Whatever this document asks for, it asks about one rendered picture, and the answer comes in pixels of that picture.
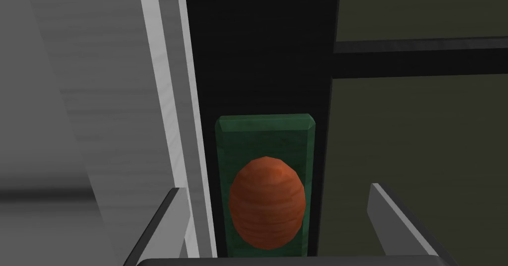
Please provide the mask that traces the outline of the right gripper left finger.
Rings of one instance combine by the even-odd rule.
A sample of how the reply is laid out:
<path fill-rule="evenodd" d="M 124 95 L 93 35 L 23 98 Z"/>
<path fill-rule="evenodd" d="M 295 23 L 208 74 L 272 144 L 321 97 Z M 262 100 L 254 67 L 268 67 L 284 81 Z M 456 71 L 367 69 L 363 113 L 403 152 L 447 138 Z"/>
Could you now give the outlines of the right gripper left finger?
<path fill-rule="evenodd" d="M 141 266 L 148 259 L 178 258 L 190 217 L 187 189 L 170 189 L 123 266 Z"/>

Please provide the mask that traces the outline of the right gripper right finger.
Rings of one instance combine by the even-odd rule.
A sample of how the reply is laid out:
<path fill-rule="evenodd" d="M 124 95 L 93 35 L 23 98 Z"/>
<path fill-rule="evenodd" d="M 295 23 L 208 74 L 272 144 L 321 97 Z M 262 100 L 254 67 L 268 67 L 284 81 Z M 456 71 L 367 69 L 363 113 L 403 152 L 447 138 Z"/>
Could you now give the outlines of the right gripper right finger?
<path fill-rule="evenodd" d="M 459 266 L 387 184 L 370 185 L 367 214 L 387 256 L 437 256 L 444 266 Z"/>

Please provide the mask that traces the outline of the orange and green door knob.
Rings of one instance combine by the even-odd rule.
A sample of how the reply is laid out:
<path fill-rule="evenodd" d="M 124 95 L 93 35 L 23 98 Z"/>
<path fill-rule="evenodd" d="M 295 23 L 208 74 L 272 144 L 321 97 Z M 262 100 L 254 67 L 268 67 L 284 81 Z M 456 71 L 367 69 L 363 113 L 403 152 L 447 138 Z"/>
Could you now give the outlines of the orange and green door knob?
<path fill-rule="evenodd" d="M 215 135 L 228 257 L 305 257 L 314 119 L 222 116 Z"/>

